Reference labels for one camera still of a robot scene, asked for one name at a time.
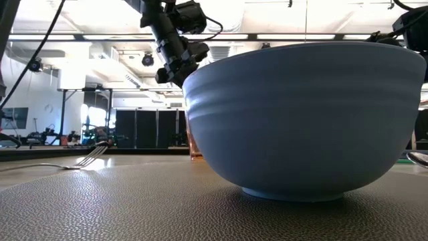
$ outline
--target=silver fork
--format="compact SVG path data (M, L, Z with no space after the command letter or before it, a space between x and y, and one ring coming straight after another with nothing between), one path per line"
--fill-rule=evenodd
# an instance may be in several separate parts
M89 153L83 160L81 160L76 165L72 165L72 166L57 165L52 163L38 163L33 165L24 165L21 167L12 167L7 169L2 169L0 170L0 172L13 171L16 169L22 169L22 168L28 168L28 167L59 167L64 170L79 170L89 166L91 163L97 160L97 158L99 158L102 154L104 154L104 152L106 152L107 149L108 149L108 146L98 146L93 151L91 151L91 153Z

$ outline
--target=ceramic bowl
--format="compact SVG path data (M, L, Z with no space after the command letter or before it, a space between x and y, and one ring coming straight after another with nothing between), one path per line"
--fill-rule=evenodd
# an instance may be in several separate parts
M244 192L336 199L387 172L411 138L426 70L364 42L282 46L209 64L183 86L211 168Z

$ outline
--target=textured table surface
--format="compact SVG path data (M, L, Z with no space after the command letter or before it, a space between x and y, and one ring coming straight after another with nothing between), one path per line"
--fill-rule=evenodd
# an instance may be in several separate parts
M0 240L428 240L428 177L343 199L259 199L205 163L73 171L0 192Z

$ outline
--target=black cable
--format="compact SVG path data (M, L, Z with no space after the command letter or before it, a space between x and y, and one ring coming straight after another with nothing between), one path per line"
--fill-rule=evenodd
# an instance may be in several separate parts
M30 65L33 63L33 61L36 59L37 55L39 55L42 47L45 45L49 35L51 34L52 30L54 29L55 23L58 20L58 17L60 16L62 7L64 6L64 3L66 2L66 0L61 0L60 6L58 7L58 10L56 11L55 16L53 17L52 23L49 26L49 29L46 32L45 37L43 38L43 40L40 42L39 47L35 50L33 56L31 57L31 59L28 61L27 65L25 66L25 68L22 70L21 75L19 75L16 83L13 85L11 91L9 92L9 94L6 96L6 98L4 99L4 101L0 104L0 110L3 109L3 107L6 105L7 101L12 97L12 94L15 92L16 88L18 87L18 84L22 81L22 79L25 76L25 73L27 73Z
M394 3L397 4L399 7L401 7L404 10L407 10L407 11L413 10L412 7L409 7L409 6L405 5L404 3L401 3L399 0L394 0Z
M411 26L415 25L425 14L427 14L428 11L423 12L422 14L420 14L420 16L418 18L416 18L415 20L413 20L411 23L407 24L406 26L403 26L391 33L388 33L388 37L394 37L396 35L401 35L403 34L403 31L410 28Z
M207 37L206 39L202 39L202 40L198 40L195 41L194 43L199 43L199 42L205 42L208 41L210 39L213 39L214 37L217 37L222 31L223 31L223 24L219 23L218 21L215 21L214 19L210 18L210 17L206 17L209 21L212 21L213 23L217 24L218 26L220 26L220 31L218 31L217 33L215 33L214 35L212 35L211 37Z

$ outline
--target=bowl base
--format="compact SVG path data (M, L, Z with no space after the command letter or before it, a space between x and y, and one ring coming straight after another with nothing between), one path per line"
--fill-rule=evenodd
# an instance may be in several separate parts
M242 187L242 190L249 195L255 197L261 197L266 199L273 199L278 201L287 201L287 202L328 202L333 201L343 197L343 193L333 194L333 195L287 195L287 194L276 194L276 193L266 193L263 191L256 191L253 189Z

